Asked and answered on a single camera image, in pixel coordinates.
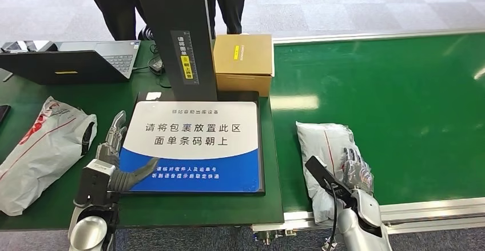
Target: yellow label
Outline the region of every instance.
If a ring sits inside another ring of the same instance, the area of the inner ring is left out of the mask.
[[[58,75],[65,75],[65,74],[77,74],[77,71],[60,71],[60,72],[54,72]]]
[[[236,61],[239,57],[239,45],[234,48],[234,60]]]
[[[182,67],[184,68],[184,76],[186,79],[193,79],[192,67],[190,66],[190,58],[187,55],[181,55]]]

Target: robotic hand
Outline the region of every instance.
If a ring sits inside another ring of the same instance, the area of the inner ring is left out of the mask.
[[[372,196],[373,176],[369,166],[353,149],[344,149],[344,156],[343,183],[337,181],[315,156],[305,166],[325,191],[345,202],[337,223],[347,250],[392,251],[379,203]],[[327,246],[327,250],[333,247],[332,237]]]
[[[126,113],[119,112],[108,131],[106,141],[96,151],[96,159],[82,169],[74,212],[67,234],[69,251],[114,250],[114,231],[118,224],[120,193],[130,190],[155,169],[152,158],[133,173],[120,171],[118,154],[126,127]]]

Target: red print on bag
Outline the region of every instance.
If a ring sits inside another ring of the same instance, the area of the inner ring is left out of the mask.
[[[51,115],[52,109],[55,108],[55,107],[59,107],[59,104],[56,101],[51,101],[50,103],[51,103],[50,105],[48,104],[48,107],[47,107],[47,110],[45,111],[45,114],[41,113],[37,117],[32,128],[30,128],[30,130],[27,131],[27,134],[25,134],[25,136],[23,136],[23,138],[20,140],[19,145],[22,145],[25,142],[27,142],[29,140],[30,136],[32,136],[35,132],[39,131],[42,128],[42,124]]]

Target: phone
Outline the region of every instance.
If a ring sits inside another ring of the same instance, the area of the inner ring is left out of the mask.
[[[10,105],[0,105],[0,125],[2,124],[2,121],[5,119],[7,116],[7,113],[10,110]]]

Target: plastic bag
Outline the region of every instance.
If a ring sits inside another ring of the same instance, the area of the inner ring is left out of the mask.
[[[305,167],[305,163],[310,157],[316,156],[337,180],[342,181],[344,178],[344,148],[353,149],[357,153],[359,148],[353,141],[352,131],[340,124],[296,122],[296,128],[301,147],[303,175],[307,183],[308,195],[312,199],[313,217],[315,223],[321,224],[329,218],[333,219],[333,197],[320,187]],[[339,210],[342,205],[341,202],[337,203]]]
[[[18,216],[89,150],[96,115],[49,97],[32,128],[0,165],[0,210]]]

